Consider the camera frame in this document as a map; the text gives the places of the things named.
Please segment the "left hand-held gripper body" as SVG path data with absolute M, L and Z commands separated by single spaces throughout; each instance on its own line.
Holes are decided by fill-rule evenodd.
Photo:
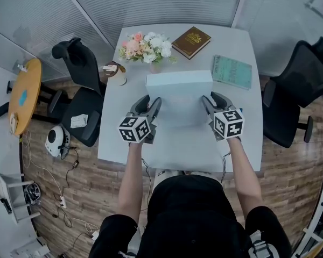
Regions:
M 133 114 L 128 112 L 118 125 L 118 131 L 123 141 L 128 143 L 153 144 L 156 135 L 156 125 L 153 124 L 156 114 Z

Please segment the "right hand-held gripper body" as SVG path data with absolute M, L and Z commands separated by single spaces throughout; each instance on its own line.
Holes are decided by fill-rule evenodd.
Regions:
M 237 109 L 215 112 L 210 126 L 217 141 L 240 138 L 244 129 L 244 117 Z

